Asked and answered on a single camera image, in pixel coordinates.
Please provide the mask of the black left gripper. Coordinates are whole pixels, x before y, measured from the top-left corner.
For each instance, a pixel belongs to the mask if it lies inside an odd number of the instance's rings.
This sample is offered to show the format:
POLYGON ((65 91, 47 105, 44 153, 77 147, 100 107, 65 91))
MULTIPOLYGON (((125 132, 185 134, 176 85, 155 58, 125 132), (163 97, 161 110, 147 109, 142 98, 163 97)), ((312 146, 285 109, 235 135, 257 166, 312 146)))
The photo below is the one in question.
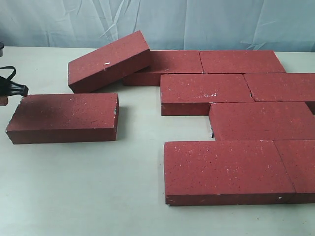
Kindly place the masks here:
POLYGON ((21 95, 26 97, 28 95, 28 87, 11 81, 8 78, 0 78, 0 105, 6 106, 8 104, 9 96, 21 95))

